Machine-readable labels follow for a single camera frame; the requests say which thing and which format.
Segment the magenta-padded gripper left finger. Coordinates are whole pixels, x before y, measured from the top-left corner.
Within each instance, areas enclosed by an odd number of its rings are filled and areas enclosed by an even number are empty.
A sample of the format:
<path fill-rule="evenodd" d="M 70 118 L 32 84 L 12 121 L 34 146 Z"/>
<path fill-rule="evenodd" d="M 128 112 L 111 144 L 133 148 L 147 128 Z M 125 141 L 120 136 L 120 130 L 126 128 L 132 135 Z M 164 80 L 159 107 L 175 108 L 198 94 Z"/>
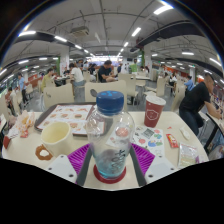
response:
<path fill-rule="evenodd" d="M 59 155 L 46 171 L 65 180 L 83 186 L 86 180 L 92 152 L 86 144 L 69 155 Z"/>

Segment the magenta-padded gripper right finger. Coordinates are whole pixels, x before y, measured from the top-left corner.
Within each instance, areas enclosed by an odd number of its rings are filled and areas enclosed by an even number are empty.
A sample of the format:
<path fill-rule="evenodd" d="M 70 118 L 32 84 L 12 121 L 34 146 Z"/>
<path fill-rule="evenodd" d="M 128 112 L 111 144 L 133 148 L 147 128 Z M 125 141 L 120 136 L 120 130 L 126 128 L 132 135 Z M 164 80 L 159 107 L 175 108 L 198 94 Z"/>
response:
<path fill-rule="evenodd" d="M 155 156 L 136 144 L 132 144 L 130 155 L 139 186 L 145 186 L 177 171 L 164 156 Z"/>

